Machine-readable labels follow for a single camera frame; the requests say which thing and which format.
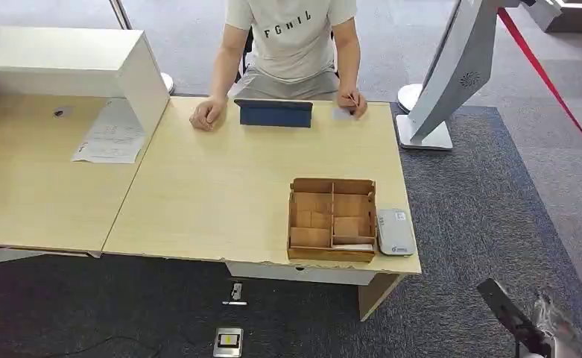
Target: speaker grille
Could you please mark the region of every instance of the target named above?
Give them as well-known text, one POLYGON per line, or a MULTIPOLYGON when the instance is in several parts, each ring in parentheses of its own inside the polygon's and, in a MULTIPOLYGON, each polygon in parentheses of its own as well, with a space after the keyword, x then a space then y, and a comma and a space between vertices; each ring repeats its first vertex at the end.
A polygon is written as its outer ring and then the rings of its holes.
POLYGON ((464 88, 476 86, 481 81, 481 74, 479 72, 467 72, 460 78, 460 84, 464 88))

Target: chair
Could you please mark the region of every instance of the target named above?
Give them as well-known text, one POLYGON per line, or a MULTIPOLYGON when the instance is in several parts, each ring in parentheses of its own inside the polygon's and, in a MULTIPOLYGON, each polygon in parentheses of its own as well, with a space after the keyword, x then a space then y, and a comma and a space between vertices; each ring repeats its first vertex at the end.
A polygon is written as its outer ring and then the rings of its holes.
MULTIPOLYGON (((334 32, 330 33, 330 38, 331 39, 335 38, 334 32)), ((242 78, 244 73, 247 71, 247 54, 251 51, 253 51, 253 28, 249 29, 249 34, 247 35, 247 41, 244 43, 244 50, 242 52, 242 75, 240 74, 240 70, 238 70, 238 73, 235 74, 235 80, 234 80, 234 83, 236 83, 236 84, 238 83, 238 81, 240 81, 240 79, 242 78)))

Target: gray carpet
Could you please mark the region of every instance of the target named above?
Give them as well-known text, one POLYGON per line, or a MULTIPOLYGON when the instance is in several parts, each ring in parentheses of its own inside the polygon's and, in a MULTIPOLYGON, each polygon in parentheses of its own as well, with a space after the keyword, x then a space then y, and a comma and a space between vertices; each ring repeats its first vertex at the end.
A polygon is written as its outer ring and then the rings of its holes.
POLYGON ((506 284, 529 311, 549 287, 582 329, 582 284, 495 108, 449 121, 452 153, 403 151, 423 275, 367 322, 356 288, 249 280, 226 308, 217 263, 139 257, 34 257, 0 264, 0 357, 210 357, 215 328, 245 329, 243 357, 511 357, 513 340, 475 286, 506 284))

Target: white kiosk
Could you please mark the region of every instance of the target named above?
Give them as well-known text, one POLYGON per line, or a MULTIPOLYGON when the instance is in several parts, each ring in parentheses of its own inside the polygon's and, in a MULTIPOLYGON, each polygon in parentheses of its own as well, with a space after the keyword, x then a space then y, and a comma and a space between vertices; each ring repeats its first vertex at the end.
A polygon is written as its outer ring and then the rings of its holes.
POLYGON ((536 1, 456 0, 425 80, 398 92, 408 113, 396 117, 403 148, 453 148, 444 121, 490 80, 497 11, 536 1))

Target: small card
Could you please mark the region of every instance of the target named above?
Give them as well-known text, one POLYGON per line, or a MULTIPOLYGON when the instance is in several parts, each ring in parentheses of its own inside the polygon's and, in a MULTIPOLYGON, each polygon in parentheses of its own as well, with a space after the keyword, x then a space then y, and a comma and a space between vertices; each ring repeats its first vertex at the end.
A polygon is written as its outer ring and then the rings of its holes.
POLYGON ((341 107, 332 108, 332 118, 336 120, 354 119, 354 116, 349 114, 349 110, 341 107))

